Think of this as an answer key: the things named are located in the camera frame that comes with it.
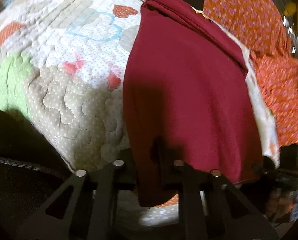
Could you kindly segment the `person's right hand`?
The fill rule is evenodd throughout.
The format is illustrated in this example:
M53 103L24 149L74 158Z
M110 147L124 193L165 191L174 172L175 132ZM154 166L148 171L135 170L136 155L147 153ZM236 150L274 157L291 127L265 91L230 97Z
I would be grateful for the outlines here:
M266 205L266 217L272 223L276 223L293 210L293 191L282 192L276 189L270 193Z

